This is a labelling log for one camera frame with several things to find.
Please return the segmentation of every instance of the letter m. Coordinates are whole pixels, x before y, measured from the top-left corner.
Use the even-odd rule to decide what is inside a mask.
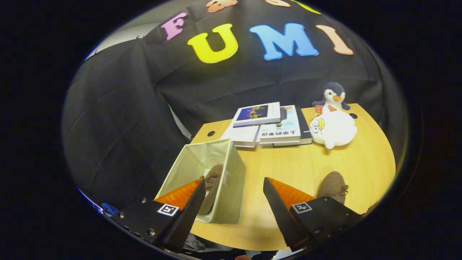
[[[319,52],[310,42],[303,30],[301,24],[288,23],[285,27],[284,34],[279,33],[268,25],[257,25],[249,29],[260,37],[261,43],[266,50],[263,56],[265,60],[275,60],[282,58],[282,53],[278,51],[275,45],[278,45],[287,55],[293,55],[294,44],[297,45],[296,53],[300,56],[314,56]]]

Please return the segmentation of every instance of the orange soft pad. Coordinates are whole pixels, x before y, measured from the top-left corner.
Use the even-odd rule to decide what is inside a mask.
[[[173,190],[157,199],[154,201],[172,205],[179,207],[180,210],[183,210],[184,206],[186,206],[186,203],[188,203],[189,198],[193,195],[194,191],[196,190],[197,186],[199,186],[199,183],[201,183],[202,178],[195,180],[193,182],[190,182],[184,186],[179,187],[176,190]]]
[[[300,190],[297,190],[292,186],[289,186],[270,177],[267,178],[271,182],[273,187],[276,189],[279,197],[282,199],[282,202],[284,203],[284,206],[286,206],[287,210],[290,210],[290,207],[293,204],[298,204],[305,201],[316,199],[315,197],[308,195]]]

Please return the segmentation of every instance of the wooden table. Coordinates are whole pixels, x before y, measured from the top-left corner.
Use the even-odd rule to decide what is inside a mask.
[[[194,222],[191,233],[225,246],[255,251],[288,249],[263,194],[264,177],[271,177],[316,196],[324,177],[340,172],[349,185],[345,206],[362,214],[382,198],[395,177],[390,144],[377,123],[358,104],[350,104],[358,116],[358,132],[347,145],[328,150],[313,142],[295,147],[237,148],[247,167],[241,220],[237,224]],[[314,108],[302,112],[308,124]],[[204,124],[191,143],[220,139],[230,120]]]

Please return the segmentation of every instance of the brown slipper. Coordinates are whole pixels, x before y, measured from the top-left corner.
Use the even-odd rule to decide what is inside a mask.
[[[345,195],[348,194],[348,185],[345,185],[342,175],[338,172],[327,174],[319,187],[317,198],[330,196],[336,201],[345,204]]]
[[[206,196],[201,208],[199,209],[199,215],[205,215],[211,210],[215,197],[217,196],[222,171],[223,165],[215,165],[207,173],[207,176],[204,179]]]

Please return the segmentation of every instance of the stuffed penguin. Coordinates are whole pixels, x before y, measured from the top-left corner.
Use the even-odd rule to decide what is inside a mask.
[[[324,98],[322,101],[313,102],[313,106],[331,106],[338,111],[342,111],[342,109],[350,110],[350,106],[343,102],[344,99],[345,90],[342,85],[337,82],[328,82],[324,86]]]
[[[324,144],[327,149],[351,142],[356,131],[354,119],[350,115],[343,111],[330,111],[327,106],[322,108],[322,115],[310,123],[313,141]]]

